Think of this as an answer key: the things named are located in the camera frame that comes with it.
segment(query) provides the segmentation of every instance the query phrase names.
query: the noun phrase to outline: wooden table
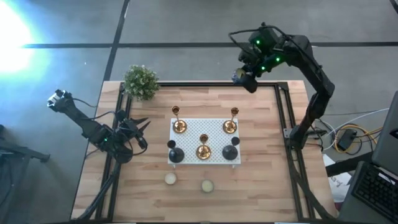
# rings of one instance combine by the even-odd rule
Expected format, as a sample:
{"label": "wooden table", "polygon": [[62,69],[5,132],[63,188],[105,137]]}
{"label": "wooden table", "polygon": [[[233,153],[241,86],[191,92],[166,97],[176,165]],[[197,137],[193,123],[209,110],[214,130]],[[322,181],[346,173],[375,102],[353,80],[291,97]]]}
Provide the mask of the wooden table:
{"label": "wooden table", "polygon": [[[104,82],[97,114],[114,110],[119,84]],[[303,81],[288,84],[299,123],[308,105],[307,93]],[[181,165],[176,170],[168,165],[166,142],[174,105],[181,107],[182,119],[225,118],[232,107],[238,107],[242,164],[236,169]],[[162,87],[151,101],[133,101],[131,116],[151,120],[144,135],[149,148],[122,166],[115,222],[297,220],[274,89],[259,87],[255,94],[250,94],[240,87]],[[98,121],[111,126],[113,117],[104,116]],[[131,142],[134,152],[138,152],[136,142]],[[88,153],[92,150],[94,147],[89,146]],[[303,156],[312,192],[336,216],[319,147],[306,147]],[[85,161],[72,217],[82,214],[98,193],[105,157],[105,153],[98,151]],[[178,182],[170,186],[164,182],[164,176],[173,171]],[[203,179],[214,182],[214,192],[201,192]],[[303,194],[301,200],[305,209]],[[104,209],[108,209],[108,201],[109,197]]]}

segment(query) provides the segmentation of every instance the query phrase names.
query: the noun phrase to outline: gray floor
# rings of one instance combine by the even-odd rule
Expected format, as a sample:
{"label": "gray floor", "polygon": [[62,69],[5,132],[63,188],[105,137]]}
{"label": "gray floor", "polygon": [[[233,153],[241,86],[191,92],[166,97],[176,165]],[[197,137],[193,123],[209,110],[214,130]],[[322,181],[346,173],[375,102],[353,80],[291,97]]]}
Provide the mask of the gray floor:
{"label": "gray floor", "polygon": [[[6,4],[28,27],[30,43],[112,43],[123,0],[10,0]],[[126,13],[121,42],[229,42],[228,32],[255,28],[262,21],[290,34],[305,34],[314,42],[398,39],[398,14],[388,0],[135,0]],[[315,47],[313,51],[336,85],[327,113],[389,106],[398,89],[398,47]],[[31,162],[9,223],[69,219],[87,142],[77,125],[46,107],[46,100],[61,88],[95,104],[109,53],[110,49],[21,50],[19,54],[30,58],[27,66],[0,72],[0,123],[6,126],[7,136],[51,153],[46,164]],[[227,80],[241,66],[238,53],[234,48],[119,49],[110,80],[122,79],[132,64],[153,68],[161,80]],[[303,76],[283,65],[262,79],[302,80]],[[314,91],[306,84],[310,96]],[[94,110],[80,108],[94,115]],[[379,113],[357,123],[374,129],[382,126],[385,116]],[[325,116],[324,120],[337,126],[354,117]],[[332,150],[326,153],[334,160],[346,158]]]}

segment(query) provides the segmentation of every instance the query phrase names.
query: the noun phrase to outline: green plant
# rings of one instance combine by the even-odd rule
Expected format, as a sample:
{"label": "green plant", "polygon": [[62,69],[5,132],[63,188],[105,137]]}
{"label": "green plant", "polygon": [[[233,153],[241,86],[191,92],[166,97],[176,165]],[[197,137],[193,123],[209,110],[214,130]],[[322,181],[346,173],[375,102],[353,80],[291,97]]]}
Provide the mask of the green plant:
{"label": "green plant", "polygon": [[143,66],[133,65],[124,74],[124,91],[138,101],[150,100],[159,90],[156,72]]}

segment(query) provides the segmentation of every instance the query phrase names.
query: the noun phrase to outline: cable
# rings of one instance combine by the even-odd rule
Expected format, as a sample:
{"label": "cable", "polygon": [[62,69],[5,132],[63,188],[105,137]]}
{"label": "cable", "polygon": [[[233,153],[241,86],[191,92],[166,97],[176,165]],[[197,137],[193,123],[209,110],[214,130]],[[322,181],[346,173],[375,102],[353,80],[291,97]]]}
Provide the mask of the cable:
{"label": "cable", "polygon": [[360,152],[360,150],[362,149],[362,140],[360,140],[361,141],[361,143],[360,143],[360,145],[359,145],[359,147],[358,147],[358,150],[356,151],[356,152],[353,152],[353,153],[350,153],[350,152],[347,152],[346,151],[346,153],[348,154],[348,155],[350,155],[350,156],[355,156],[355,155],[357,155],[359,152]]}
{"label": "cable", "polygon": [[340,116],[340,115],[351,115],[351,114],[363,114],[363,113],[372,113],[372,112],[375,112],[375,111],[377,111],[377,110],[353,112],[353,113],[324,114],[324,116]]}
{"label": "cable", "polygon": [[110,114],[110,113],[112,113],[113,116],[116,116],[116,113],[115,113],[114,111],[108,111],[108,112],[106,112],[106,113],[104,113],[104,114],[101,114],[101,115],[99,115],[99,116],[96,116],[96,117],[94,117],[94,118],[80,118],[80,119],[98,119],[98,118],[102,118],[103,116],[105,116],[105,115],[107,115],[107,114]]}
{"label": "cable", "polygon": [[232,40],[232,42],[236,45],[236,46],[238,46],[243,52],[245,52],[245,53],[247,53],[247,54],[250,54],[250,55],[253,55],[253,53],[251,53],[251,52],[248,52],[246,49],[244,49],[233,37],[232,37],[232,35],[235,35],[235,34],[241,34],[241,33],[245,33],[245,32],[255,32],[255,31],[259,31],[260,29],[248,29],[248,30],[239,30],[239,31],[235,31],[235,32],[230,32],[229,34],[228,34],[228,37]]}
{"label": "cable", "polygon": [[[332,125],[330,125],[329,123],[327,123],[326,121],[322,121],[321,119],[318,119],[323,125],[325,125],[326,126],[326,128],[328,128],[330,131],[333,131],[333,133],[335,134],[335,136],[336,136],[336,131],[335,131],[335,128],[332,126]],[[331,147],[333,147],[333,145],[335,144],[335,141],[336,141],[336,139],[335,138],[333,138],[333,142],[330,144],[330,146],[328,146],[326,149],[324,149],[324,150],[327,150],[327,149],[330,149]]]}
{"label": "cable", "polygon": [[377,128],[377,129],[372,130],[372,131],[370,131],[369,133],[364,134],[364,135],[362,135],[362,136],[356,136],[356,138],[362,138],[362,137],[369,136],[369,135],[371,135],[371,134],[379,133],[379,132],[381,132],[382,129],[383,129],[383,127]]}
{"label": "cable", "polygon": [[354,119],[351,119],[351,120],[345,122],[344,124],[338,126],[337,128],[335,128],[335,129],[332,130],[331,132],[329,132],[328,135],[330,135],[333,131],[336,131],[336,129],[339,129],[339,128],[343,127],[344,125],[348,124],[348,123],[351,123],[351,122],[353,122],[353,121],[356,121],[356,120],[359,119],[359,118],[363,118],[363,117],[365,117],[365,116],[369,116],[369,115],[372,115],[372,114],[375,114],[375,113],[378,113],[378,112],[386,111],[386,110],[388,110],[388,109],[389,109],[389,108],[377,110],[377,111],[374,111],[374,112],[371,112],[371,113],[364,114],[364,115],[362,115],[362,116],[358,116],[358,117],[356,117],[356,118],[354,118]]}
{"label": "cable", "polygon": [[85,105],[87,105],[87,106],[89,106],[89,107],[92,107],[92,108],[96,108],[96,107],[97,107],[97,106],[93,106],[93,105],[91,105],[91,104],[89,104],[89,103],[87,103],[87,102],[85,102],[85,101],[83,101],[83,100],[81,100],[81,99],[78,99],[78,98],[72,98],[72,100],[82,102],[82,103],[84,103]]}
{"label": "cable", "polygon": [[[131,131],[130,129],[128,129],[128,128],[122,128],[122,127],[119,127],[120,129],[124,129],[124,130],[128,130],[128,131]],[[131,149],[131,151],[133,152],[133,150],[132,150],[132,145],[131,145],[131,142],[130,142],[130,140],[129,140],[129,138],[126,136],[126,134],[124,134],[123,132],[121,132],[122,134],[123,134],[123,136],[127,139],[127,142],[129,143],[129,145],[130,145],[130,149]],[[138,152],[138,153],[135,153],[135,154],[133,154],[132,156],[138,156],[138,155],[141,155],[142,153],[144,153],[146,150],[148,149],[148,146],[147,147],[145,147],[145,149],[144,150],[142,150],[141,152]]]}
{"label": "cable", "polygon": [[[340,128],[340,129],[337,131],[337,134],[336,134],[336,136],[335,136],[335,139],[337,138],[338,133],[339,133],[341,130],[346,129],[346,128],[357,128],[357,129],[362,130],[362,131],[364,132],[364,134],[370,133],[369,131],[367,131],[366,129],[364,129],[364,128],[360,127],[360,126],[352,125],[352,124],[346,124],[346,125],[344,125],[342,128]],[[377,141],[375,140],[375,138],[374,138],[371,134],[370,134],[370,136],[372,137],[372,140],[374,141],[374,143],[377,144]],[[341,150],[338,149],[337,141],[335,141],[335,149],[336,149],[337,152],[346,153],[346,151],[349,151],[350,147],[349,147],[347,150],[345,150],[345,151],[341,151]]]}
{"label": "cable", "polygon": [[87,159],[87,157],[89,156],[89,155],[91,155],[92,153],[94,153],[94,152],[96,152],[96,151],[98,151],[99,149],[95,149],[94,151],[92,151],[92,152],[89,152],[86,156],[85,156],[85,159]]}
{"label": "cable", "polygon": [[368,141],[363,141],[363,142],[369,142],[369,141],[373,141],[373,139],[377,139],[377,137],[379,137],[380,136],[380,133],[378,133],[377,134],[377,136],[376,137],[374,137],[374,138],[370,138],[370,136],[365,136],[365,137],[368,137]]}
{"label": "cable", "polygon": [[321,152],[323,152],[323,139],[322,139],[322,137],[319,135],[319,133],[315,130],[315,128],[313,128],[313,126],[312,126],[312,124],[311,124],[311,129],[312,129],[312,131],[314,131],[315,132],[315,134],[317,134],[317,136],[318,136],[318,138],[319,138],[319,140],[321,140],[321,144],[318,144],[320,147],[321,147]]}
{"label": "cable", "polygon": [[380,133],[379,133],[377,136],[375,136],[374,138],[370,138],[370,137],[369,137],[369,140],[366,140],[366,141],[363,141],[363,142],[371,142],[371,141],[374,141],[374,140],[376,140],[379,136],[380,136]]}

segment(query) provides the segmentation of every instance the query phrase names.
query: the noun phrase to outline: black robotic arm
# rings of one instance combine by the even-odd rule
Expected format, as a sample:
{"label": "black robotic arm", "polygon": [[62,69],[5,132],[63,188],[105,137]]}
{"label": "black robotic arm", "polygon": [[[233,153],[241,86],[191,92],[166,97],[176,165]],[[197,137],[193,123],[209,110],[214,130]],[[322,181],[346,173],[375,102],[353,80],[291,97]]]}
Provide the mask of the black robotic arm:
{"label": "black robotic arm", "polygon": [[[232,35],[241,32],[252,32],[249,45],[240,46]],[[289,145],[294,149],[302,149],[307,141],[307,131],[315,119],[323,116],[329,99],[333,95],[335,85],[322,70],[322,66],[313,57],[312,46],[304,35],[287,35],[275,26],[262,23],[256,30],[242,30],[229,34],[231,40],[242,48],[238,60],[244,63],[242,68],[235,71],[232,80],[242,85],[247,91],[257,90],[256,77],[286,62],[295,66],[304,74],[305,78],[317,91],[310,100],[302,122],[290,132]]]}
{"label": "black robotic arm", "polygon": [[72,94],[65,90],[57,90],[47,101],[47,106],[55,112],[66,114],[72,121],[81,127],[84,138],[96,146],[101,151],[106,151],[118,163],[127,163],[134,156],[132,149],[127,148],[124,143],[131,138],[138,141],[141,149],[147,149],[147,142],[144,139],[144,130],[149,122],[138,128],[147,118],[143,119],[126,119],[123,110],[118,111],[117,118],[120,125],[115,130],[106,124],[100,124],[92,118],[87,117],[76,106],[72,98]]}

